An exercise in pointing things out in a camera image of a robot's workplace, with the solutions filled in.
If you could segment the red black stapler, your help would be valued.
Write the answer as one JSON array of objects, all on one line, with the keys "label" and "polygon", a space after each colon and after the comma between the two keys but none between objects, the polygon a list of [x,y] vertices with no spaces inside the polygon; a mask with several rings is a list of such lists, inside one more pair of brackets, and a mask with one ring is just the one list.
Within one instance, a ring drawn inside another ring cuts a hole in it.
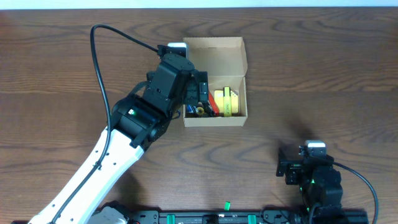
[{"label": "red black stapler", "polygon": [[218,106],[217,106],[217,104],[215,102],[215,99],[214,99],[213,95],[210,92],[208,93],[208,102],[209,102],[209,104],[211,106],[211,109],[212,109],[214,115],[215,116],[219,116],[220,115],[220,109],[218,108]]}]

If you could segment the yellow highlighter pen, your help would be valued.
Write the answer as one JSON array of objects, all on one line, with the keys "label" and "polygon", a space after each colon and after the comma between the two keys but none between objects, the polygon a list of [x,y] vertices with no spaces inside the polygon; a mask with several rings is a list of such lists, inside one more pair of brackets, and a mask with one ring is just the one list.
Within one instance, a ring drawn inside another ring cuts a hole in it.
[{"label": "yellow highlighter pen", "polygon": [[231,117],[232,116],[231,89],[228,86],[223,88],[223,106],[224,106],[224,117]]}]

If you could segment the yellow spiral notepad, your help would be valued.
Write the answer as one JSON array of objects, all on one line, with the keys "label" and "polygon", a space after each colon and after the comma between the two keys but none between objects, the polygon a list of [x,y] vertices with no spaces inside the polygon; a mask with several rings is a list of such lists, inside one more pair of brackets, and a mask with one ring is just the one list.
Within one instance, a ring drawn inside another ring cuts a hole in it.
[{"label": "yellow spiral notepad", "polygon": [[[238,93],[234,90],[230,90],[231,93],[231,112],[232,114],[239,113],[239,96]],[[214,92],[214,100],[219,109],[220,113],[224,113],[224,103],[223,103],[223,90],[215,90]]]}]

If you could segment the blue white staples box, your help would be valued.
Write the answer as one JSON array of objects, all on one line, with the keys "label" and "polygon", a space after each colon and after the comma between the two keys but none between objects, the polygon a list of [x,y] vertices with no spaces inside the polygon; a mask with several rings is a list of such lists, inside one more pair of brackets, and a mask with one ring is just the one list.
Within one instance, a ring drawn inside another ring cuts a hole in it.
[{"label": "blue white staples box", "polygon": [[194,105],[187,105],[186,113],[196,116],[197,115],[196,107]]}]

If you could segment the cardboard box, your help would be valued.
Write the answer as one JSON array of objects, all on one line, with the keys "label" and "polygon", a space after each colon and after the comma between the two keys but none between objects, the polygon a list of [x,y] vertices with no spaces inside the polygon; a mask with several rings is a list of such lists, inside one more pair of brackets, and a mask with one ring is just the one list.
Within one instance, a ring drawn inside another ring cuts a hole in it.
[{"label": "cardboard box", "polygon": [[209,116],[197,118],[183,112],[185,127],[243,126],[248,118],[246,101],[246,80],[248,70],[246,50],[242,37],[185,37],[189,60],[195,68],[208,73],[208,88],[212,95],[215,90],[228,86],[238,93],[239,113],[231,117]]}]

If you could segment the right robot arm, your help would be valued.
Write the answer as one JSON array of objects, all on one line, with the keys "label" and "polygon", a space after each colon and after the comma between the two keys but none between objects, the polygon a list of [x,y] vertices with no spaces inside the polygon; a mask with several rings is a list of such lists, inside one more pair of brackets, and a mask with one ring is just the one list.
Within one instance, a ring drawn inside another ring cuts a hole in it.
[{"label": "right robot arm", "polygon": [[319,204],[321,216],[336,213],[341,208],[343,189],[341,174],[333,168],[334,158],[324,147],[300,146],[301,159],[288,159],[278,151],[276,176],[285,177],[287,185],[298,185],[307,208]]}]

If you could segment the yellow correction tape dispenser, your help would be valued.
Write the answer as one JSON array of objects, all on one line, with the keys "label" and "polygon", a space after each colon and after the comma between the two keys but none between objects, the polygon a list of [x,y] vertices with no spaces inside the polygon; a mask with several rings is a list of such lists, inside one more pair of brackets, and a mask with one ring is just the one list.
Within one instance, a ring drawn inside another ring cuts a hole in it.
[{"label": "yellow correction tape dispenser", "polygon": [[207,118],[208,117],[208,113],[201,106],[196,106],[194,109],[194,112],[195,112],[195,116],[197,118]]}]

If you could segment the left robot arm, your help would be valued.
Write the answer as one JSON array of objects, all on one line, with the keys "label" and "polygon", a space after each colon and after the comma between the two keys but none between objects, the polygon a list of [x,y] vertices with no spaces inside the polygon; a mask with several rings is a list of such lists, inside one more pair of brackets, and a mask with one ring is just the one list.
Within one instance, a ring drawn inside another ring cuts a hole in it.
[{"label": "left robot arm", "polygon": [[207,72],[181,55],[161,56],[145,81],[107,109],[108,124],[88,158],[30,223],[88,223],[118,179],[167,131],[180,107],[207,99]]}]

